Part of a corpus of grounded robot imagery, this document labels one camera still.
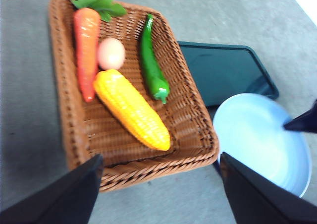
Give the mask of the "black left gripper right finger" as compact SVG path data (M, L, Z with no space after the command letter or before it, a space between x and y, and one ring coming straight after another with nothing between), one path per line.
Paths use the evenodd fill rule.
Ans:
M315 224L317 207L275 185L226 152L220 156L224 190L238 224Z

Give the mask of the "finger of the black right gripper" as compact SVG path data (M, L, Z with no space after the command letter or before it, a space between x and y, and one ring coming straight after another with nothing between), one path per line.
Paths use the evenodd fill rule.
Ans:
M311 109L285 123L283 127L290 131L317 133L317 101Z

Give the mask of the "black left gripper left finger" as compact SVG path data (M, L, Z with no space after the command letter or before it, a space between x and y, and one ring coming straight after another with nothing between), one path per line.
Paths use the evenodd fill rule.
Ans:
M2 224L86 224L94 208L103 157L95 155L39 192L0 213Z

